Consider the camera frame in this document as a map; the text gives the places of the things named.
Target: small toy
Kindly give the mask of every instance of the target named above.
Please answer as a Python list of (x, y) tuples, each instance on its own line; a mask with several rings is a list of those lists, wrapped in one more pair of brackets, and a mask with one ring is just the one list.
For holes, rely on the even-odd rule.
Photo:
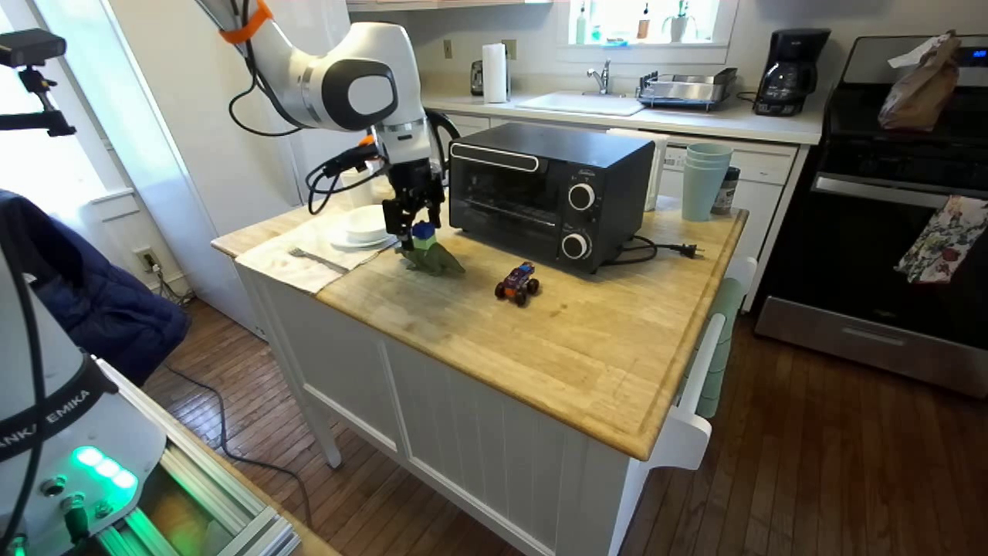
[(534, 276), (531, 263), (515, 266), (502, 281), (498, 281), (493, 296), (514, 300), (515, 304), (528, 304), (542, 287)]

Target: dish towel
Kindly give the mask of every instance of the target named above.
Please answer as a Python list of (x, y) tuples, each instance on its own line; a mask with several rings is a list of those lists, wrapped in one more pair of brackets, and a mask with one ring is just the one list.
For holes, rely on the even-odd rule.
[(983, 236), (986, 224), (988, 199), (949, 196), (949, 203), (933, 213), (919, 236), (904, 250), (895, 273), (900, 273), (908, 284), (949, 284), (965, 250)]

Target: paper towel roll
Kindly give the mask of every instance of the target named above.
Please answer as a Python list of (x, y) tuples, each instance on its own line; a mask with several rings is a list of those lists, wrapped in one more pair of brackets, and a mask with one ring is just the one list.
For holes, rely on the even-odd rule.
[(502, 43), (486, 43), (481, 48), (486, 66), (486, 101), (501, 105), (506, 101), (506, 48)]

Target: butcher block countertop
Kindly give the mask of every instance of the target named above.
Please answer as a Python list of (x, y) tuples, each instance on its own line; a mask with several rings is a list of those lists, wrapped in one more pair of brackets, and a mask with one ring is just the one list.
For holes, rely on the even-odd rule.
[[(239, 257), (306, 218), (306, 211), (294, 211), (217, 236), (213, 248)], [(649, 213), (644, 236), (695, 242), (701, 257), (661, 250), (652, 263), (605, 266), (594, 277), (534, 263), (542, 294), (525, 308), (493, 296), (493, 284), (522, 257), (439, 227), (442, 248), (463, 263), (463, 277), (412, 273), (402, 253), (382, 250), (322, 287), (317, 300), (644, 461), (741, 227), (745, 213), (714, 223), (681, 223), (675, 211)]]

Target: hardwood floor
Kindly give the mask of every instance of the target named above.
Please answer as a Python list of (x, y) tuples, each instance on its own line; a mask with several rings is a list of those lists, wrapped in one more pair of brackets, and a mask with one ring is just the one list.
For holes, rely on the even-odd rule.
[[(311, 530), (342, 552), (515, 552), (455, 503), (336, 427), (327, 470), (270, 346), (191, 302), (171, 356), (224, 397), (227, 448), (291, 466), (311, 497)], [(145, 385), (201, 438), (218, 438), (217, 400), (158, 369)], [(242, 466), (306, 518), (299, 489)], [(988, 404), (879, 369), (758, 339), (741, 318), (714, 441), (697, 472), (652, 472), (626, 556), (639, 552), (986, 552)]]

